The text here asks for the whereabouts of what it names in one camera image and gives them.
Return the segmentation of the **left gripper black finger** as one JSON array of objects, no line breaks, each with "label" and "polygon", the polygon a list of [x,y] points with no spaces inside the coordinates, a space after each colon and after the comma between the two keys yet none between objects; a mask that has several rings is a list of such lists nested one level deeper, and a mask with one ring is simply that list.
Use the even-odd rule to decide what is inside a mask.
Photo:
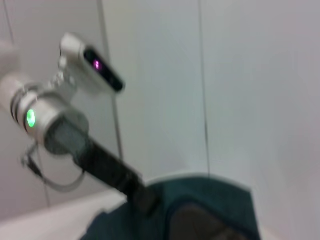
[{"label": "left gripper black finger", "polygon": [[152,215],[160,202],[160,198],[157,193],[153,189],[142,184],[134,187],[127,195],[127,199],[140,213],[145,216]]}]

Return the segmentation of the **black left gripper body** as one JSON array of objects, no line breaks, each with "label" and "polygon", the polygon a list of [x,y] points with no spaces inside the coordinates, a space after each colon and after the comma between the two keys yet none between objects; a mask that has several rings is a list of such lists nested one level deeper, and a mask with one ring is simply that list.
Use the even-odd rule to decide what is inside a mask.
[{"label": "black left gripper body", "polygon": [[128,198],[143,198],[148,190],[137,172],[94,141],[85,140],[72,150],[77,166]]}]

